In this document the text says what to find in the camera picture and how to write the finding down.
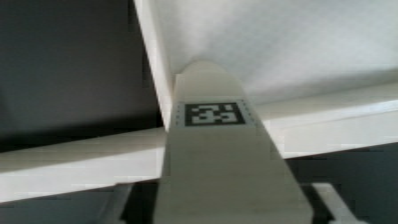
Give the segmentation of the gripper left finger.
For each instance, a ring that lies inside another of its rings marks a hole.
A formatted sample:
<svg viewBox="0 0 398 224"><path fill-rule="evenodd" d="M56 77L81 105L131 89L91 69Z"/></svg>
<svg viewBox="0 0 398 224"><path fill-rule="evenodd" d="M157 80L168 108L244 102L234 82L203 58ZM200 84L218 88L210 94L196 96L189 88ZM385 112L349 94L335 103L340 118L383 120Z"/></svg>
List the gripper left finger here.
<svg viewBox="0 0 398 224"><path fill-rule="evenodd" d="M154 224L157 183L120 184L95 224Z"/></svg>

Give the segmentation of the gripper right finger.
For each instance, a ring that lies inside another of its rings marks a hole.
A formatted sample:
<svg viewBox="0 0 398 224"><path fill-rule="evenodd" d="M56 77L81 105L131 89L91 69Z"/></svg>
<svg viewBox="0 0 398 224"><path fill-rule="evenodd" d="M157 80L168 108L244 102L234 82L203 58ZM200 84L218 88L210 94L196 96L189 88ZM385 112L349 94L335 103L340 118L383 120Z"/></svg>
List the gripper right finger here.
<svg viewBox="0 0 398 224"><path fill-rule="evenodd" d="M306 183L301 187L315 212L312 224L370 224L356 217L331 183Z"/></svg>

